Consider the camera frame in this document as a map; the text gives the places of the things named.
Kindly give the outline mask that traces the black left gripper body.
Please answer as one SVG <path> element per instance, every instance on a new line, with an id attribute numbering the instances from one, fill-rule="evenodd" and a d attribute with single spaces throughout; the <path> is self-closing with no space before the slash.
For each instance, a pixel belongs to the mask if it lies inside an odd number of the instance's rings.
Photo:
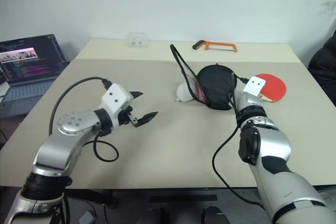
<path id="1" fill-rule="evenodd" d="M 127 125 L 131 123 L 134 127 L 139 126 L 138 119 L 132 114 L 133 107 L 128 105 L 125 109 L 122 109 L 116 119 L 112 120 L 112 128 L 117 129 L 122 125 Z"/>

